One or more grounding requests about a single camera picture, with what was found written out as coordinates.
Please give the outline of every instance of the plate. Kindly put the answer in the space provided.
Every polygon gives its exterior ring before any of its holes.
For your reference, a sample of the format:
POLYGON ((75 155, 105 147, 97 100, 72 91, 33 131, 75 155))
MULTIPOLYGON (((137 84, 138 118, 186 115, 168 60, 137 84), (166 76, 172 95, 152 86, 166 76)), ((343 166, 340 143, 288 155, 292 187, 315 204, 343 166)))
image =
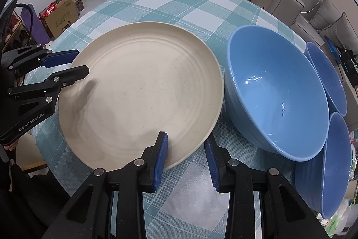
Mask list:
POLYGON ((58 114, 73 153, 111 171, 141 157, 159 131, 168 134, 165 169, 207 139, 224 95, 220 65, 206 44, 174 25, 139 22, 109 31, 71 67, 89 75, 61 90, 58 114))

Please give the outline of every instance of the table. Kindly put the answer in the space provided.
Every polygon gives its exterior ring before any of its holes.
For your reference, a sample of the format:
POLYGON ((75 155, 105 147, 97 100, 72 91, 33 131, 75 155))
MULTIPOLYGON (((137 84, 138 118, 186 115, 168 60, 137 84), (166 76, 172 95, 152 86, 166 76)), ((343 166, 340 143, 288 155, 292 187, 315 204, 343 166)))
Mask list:
MULTIPOLYGON (((305 42, 289 27, 247 0, 108 0, 63 32, 51 49, 81 51, 109 30, 141 21, 165 22, 192 32, 211 48, 223 72, 227 40, 243 25, 268 27, 302 52, 305 49, 305 42)), ((25 83, 41 82, 51 73, 67 67, 38 68, 28 74, 25 83)), ((55 177, 73 194, 92 170, 66 144, 57 109, 53 116, 34 127, 32 134, 55 177)), ((292 181, 295 163, 252 145, 235 129, 224 110, 213 134, 219 146, 227 148, 233 158, 248 167, 260 170, 275 167, 292 181)), ((202 145, 188 159, 163 173, 162 185, 155 194, 143 195, 147 238, 224 238, 228 202, 229 194, 218 194, 212 186, 202 145)), ((255 194, 255 215, 258 227, 258 194, 255 194)))

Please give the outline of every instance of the metal screw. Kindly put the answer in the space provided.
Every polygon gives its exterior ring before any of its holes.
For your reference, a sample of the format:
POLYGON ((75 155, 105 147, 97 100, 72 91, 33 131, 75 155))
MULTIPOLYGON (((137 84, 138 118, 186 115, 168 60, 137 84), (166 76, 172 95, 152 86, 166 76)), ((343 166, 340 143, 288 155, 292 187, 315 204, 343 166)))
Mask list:
POLYGON ((228 163, 231 165, 231 166, 236 166, 236 165, 239 165, 239 160, 237 160, 237 159, 230 159, 229 161, 228 161, 228 163))
POLYGON ((279 174, 279 171, 275 168, 270 168, 269 171, 268 171, 271 175, 278 175, 279 174))
POLYGON ((141 166, 144 164, 144 160, 142 158, 138 158, 136 160, 134 160, 134 165, 137 165, 137 166, 141 166))
POLYGON ((103 168, 97 168, 97 169, 95 169, 95 170, 93 171, 93 174, 94 174, 95 176, 101 176, 103 173, 104 173, 103 168))

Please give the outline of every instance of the checkered tablecloth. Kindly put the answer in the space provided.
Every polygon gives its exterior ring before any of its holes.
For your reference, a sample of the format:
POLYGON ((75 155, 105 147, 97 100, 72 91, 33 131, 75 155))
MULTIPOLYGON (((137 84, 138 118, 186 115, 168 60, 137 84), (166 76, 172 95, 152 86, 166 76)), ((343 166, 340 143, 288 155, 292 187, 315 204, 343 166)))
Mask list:
MULTIPOLYGON (((109 30, 143 21, 169 23, 192 32, 211 48, 223 70, 227 40, 243 25, 268 27, 302 52, 305 48, 305 42, 291 29, 246 0, 108 0, 63 32, 51 49, 55 52, 81 51, 109 30)), ((67 67, 38 68, 26 77, 26 83, 41 82, 51 73, 67 67)), ((64 140, 57 110, 33 128, 32 133, 56 178, 73 194, 92 170, 72 153, 64 140)), ((219 146, 227 148, 233 158, 248 167, 260 170, 276 167, 292 180, 295 163, 253 146, 235 129, 225 113, 220 115, 213 133, 219 146)), ((224 238, 229 195, 216 193, 212 186, 203 145, 187 160, 164 172, 160 189, 155 194, 144 194, 143 201, 148 239, 224 238)), ((255 194, 255 201, 258 227, 258 194, 255 194)))

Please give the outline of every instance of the beige wall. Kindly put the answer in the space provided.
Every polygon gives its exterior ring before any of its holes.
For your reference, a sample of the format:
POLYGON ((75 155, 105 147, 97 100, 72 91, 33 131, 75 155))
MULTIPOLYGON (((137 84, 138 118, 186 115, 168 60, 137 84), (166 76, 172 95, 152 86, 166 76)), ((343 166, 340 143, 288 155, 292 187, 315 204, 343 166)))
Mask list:
POLYGON ((331 0, 334 6, 340 11, 345 12, 348 20, 358 33, 358 6, 354 0, 331 0))

